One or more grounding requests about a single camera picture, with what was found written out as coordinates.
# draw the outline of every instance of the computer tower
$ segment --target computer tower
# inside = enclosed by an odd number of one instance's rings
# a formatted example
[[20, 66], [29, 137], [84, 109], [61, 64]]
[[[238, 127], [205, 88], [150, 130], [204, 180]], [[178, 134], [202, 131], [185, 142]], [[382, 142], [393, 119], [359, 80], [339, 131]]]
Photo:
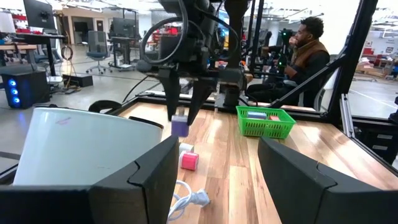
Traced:
[[42, 71], [24, 71], [15, 74], [1, 74], [8, 105], [11, 108], [26, 109], [34, 103], [50, 101], [50, 87]]

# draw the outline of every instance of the black metal frame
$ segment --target black metal frame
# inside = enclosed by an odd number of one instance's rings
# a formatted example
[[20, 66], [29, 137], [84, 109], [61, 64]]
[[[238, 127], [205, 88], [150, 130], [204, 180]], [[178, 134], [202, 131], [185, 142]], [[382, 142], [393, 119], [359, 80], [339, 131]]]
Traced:
[[[251, 26], [254, 17], [254, 6], [255, 0], [252, 2], [251, 8], [251, 17], [249, 22], [249, 36], [248, 36], [248, 44], [247, 48], [250, 46], [251, 40]], [[377, 0], [361, 0], [358, 6], [358, 10], [356, 13], [356, 17], [353, 22], [353, 26], [351, 28], [350, 35], [346, 41], [346, 47], [342, 50], [340, 57], [336, 59], [335, 64], [329, 64], [329, 69], [326, 68], [323, 73], [330, 72], [330, 70], [339, 69], [337, 73], [336, 82], [333, 89], [333, 94], [331, 97], [330, 105], [328, 110], [324, 113], [317, 112], [317, 111], [302, 111], [302, 110], [286, 110], [291, 117], [297, 120], [304, 120], [304, 121], [314, 121], [314, 122], [321, 122], [321, 123], [331, 123], [335, 125], [337, 128], [341, 128], [341, 113], [340, 113], [340, 98], [341, 94], [347, 94], [349, 91], [349, 87], [351, 85], [354, 71], [356, 64], [358, 62], [359, 56], [361, 54], [366, 36], [368, 34], [368, 30], [371, 26], [372, 15], [376, 10]], [[259, 40], [259, 31], [261, 26], [261, 16], [264, 7], [264, 0], [259, 0], [259, 9], [257, 11], [257, 21], [256, 21], [256, 29], [254, 34], [253, 40], [253, 49], [257, 49], [258, 47], [258, 40]], [[256, 57], [256, 50], [253, 50], [254, 57], [251, 58], [251, 68], [250, 71], [254, 71], [255, 66], [255, 57]], [[313, 82], [314, 80], [307, 80], [307, 82], [299, 85], [297, 88], [292, 90], [290, 93], [285, 95], [283, 98], [273, 102], [271, 107], [273, 108], [280, 108], [286, 99], [289, 99], [291, 96], [297, 96], [299, 93], [303, 92], [308, 83]], [[126, 102], [122, 105], [122, 108], [116, 111], [110, 111], [109, 114], [119, 114], [124, 110], [128, 109], [132, 105], [138, 102], [143, 103], [155, 103], [155, 104], [163, 104], [166, 105], [166, 99], [163, 95], [142, 95], [137, 96], [130, 101]], [[189, 106], [191, 101], [190, 99], [183, 99], [181, 98], [178, 102], [180, 105]], [[216, 108], [214, 101], [206, 101], [202, 109], [204, 110], [214, 110]], [[227, 108], [218, 108], [221, 112], [226, 113], [236, 113], [235, 110], [229, 110]], [[397, 129], [398, 126], [396, 124], [391, 123], [386, 119], [377, 119], [377, 118], [364, 118], [359, 116], [353, 116], [353, 123], [355, 126], [382, 126], [383, 128], [389, 129]], [[393, 174], [398, 176], [398, 170], [393, 168], [390, 164], [384, 161], [381, 157], [375, 154], [372, 150], [358, 141], [356, 138], [351, 138], [355, 143], [358, 144], [359, 147], [364, 149], [370, 156], [375, 158], [378, 162], [380, 162], [384, 167], [389, 169]]]

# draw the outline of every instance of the green basket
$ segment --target green basket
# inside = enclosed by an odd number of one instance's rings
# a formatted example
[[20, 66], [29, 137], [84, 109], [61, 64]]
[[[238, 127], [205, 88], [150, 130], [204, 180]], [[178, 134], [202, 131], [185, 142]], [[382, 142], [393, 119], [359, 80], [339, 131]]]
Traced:
[[[285, 139], [296, 121], [281, 109], [260, 108], [252, 106], [237, 106], [238, 124], [244, 136], [266, 136]], [[278, 116], [279, 121], [269, 119], [248, 118], [248, 111], [266, 113], [267, 117]]]

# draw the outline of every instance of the man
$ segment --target man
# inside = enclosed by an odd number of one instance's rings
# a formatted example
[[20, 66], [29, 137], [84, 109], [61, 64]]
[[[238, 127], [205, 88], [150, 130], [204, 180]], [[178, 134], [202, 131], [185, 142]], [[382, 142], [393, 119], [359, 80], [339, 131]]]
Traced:
[[[285, 68], [285, 74], [288, 80], [297, 85], [309, 79], [312, 75], [320, 71], [330, 61], [330, 56], [325, 46], [319, 41], [323, 34], [323, 21], [317, 17], [308, 17], [301, 21], [298, 31], [289, 42], [295, 45], [291, 64]], [[325, 82], [325, 78], [318, 83], [310, 86], [304, 93], [304, 106], [313, 107], [313, 101], [316, 94]], [[251, 85], [246, 91], [248, 97], [255, 98], [261, 102], [272, 102], [281, 98], [294, 85], [284, 84], [286, 81], [277, 81], [273, 85], [257, 84]], [[299, 96], [289, 102], [290, 105], [297, 105]]]

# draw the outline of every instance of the office chair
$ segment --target office chair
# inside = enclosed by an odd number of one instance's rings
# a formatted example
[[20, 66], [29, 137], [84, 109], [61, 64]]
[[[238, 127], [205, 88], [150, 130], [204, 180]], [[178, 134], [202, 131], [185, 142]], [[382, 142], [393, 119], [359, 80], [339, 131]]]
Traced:
[[106, 69], [108, 69], [110, 72], [113, 72], [109, 67], [100, 65], [100, 61], [103, 61], [110, 56], [105, 32], [88, 31], [88, 43], [84, 42], [83, 44], [88, 46], [88, 51], [86, 53], [87, 56], [98, 62], [97, 65], [88, 68], [86, 73], [89, 73], [89, 71], [92, 72], [94, 68], [97, 68], [100, 74], [103, 74]]
[[[332, 54], [330, 55], [330, 61], [334, 61], [335, 58], [337, 58], [338, 55]], [[323, 96], [326, 92], [325, 86], [328, 83], [329, 79], [333, 76], [333, 74], [335, 73], [336, 70], [332, 71], [331, 73], [329, 73], [322, 81], [321, 81], [321, 87], [317, 93], [317, 95], [314, 98], [314, 102], [313, 102], [313, 108], [316, 111], [321, 111], [321, 107], [322, 107], [322, 101], [323, 101]], [[299, 101], [298, 101], [298, 106], [304, 106], [303, 104], [303, 99], [304, 99], [304, 94], [305, 92], [301, 93], [299, 96]]]

